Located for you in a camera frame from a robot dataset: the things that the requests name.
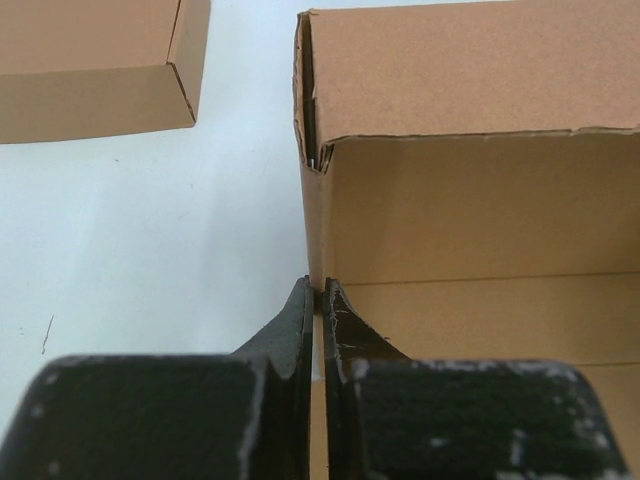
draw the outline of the box lid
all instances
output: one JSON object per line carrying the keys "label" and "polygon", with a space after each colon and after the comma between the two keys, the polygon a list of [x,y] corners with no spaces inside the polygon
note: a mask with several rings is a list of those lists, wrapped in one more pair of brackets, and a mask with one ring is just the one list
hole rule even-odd
{"label": "box lid", "polygon": [[164,65],[180,0],[3,0],[0,75]]}
{"label": "box lid", "polygon": [[314,10],[307,18],[319,147],[350,136],[640,126],[636,0]]}

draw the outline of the closed cardboard box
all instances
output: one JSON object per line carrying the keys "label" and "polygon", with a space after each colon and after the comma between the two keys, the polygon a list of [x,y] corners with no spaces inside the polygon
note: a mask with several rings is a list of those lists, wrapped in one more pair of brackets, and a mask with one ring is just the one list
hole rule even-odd
{"label": "closed cardboard box", "polygon": [[0,2],[0,143],[195,124],[210,0]]}
{"label": "closed cardboard box", "polygon": [[310,11],[294,90],[314,286],[411,357],[578,366],[640,473],[640,3]]}

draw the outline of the white surface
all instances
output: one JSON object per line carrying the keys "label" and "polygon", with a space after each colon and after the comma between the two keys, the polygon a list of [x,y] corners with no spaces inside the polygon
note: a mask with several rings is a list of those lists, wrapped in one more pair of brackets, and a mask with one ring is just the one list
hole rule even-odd
{"label": "white surface", "polygon": [[53,358],[229,352],[279,311],[307,272],[296,13],[388,3],[214,0],[194,129],[0,145],[0,440]]}

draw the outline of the black plastic part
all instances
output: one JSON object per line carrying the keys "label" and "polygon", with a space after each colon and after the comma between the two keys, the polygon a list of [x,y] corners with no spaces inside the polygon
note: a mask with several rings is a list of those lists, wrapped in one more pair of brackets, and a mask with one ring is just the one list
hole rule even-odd
{"label": "black plastic part", "polygon": [[329,478],[630,479],[598,399],[544,361],[411,361],[324,298]]}
{"label": "black plastic part", "polygon": [[34,380],[0,479],[307,480],[313,292],[230,356],[68,357]]}

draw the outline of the open cardboard box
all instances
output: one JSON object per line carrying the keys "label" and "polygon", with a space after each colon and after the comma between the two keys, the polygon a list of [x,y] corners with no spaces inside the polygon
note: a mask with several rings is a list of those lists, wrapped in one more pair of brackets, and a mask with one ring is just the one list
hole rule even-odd
{"label": "open cardboard box", "polygon": [[310,11],[294,91],[314,287],[411,357],[577,366],[640,474],[640,2]]}
{"label": "open cardboard box", "polygon": [[2,0],[0,143],[195,124],[210,0]]}

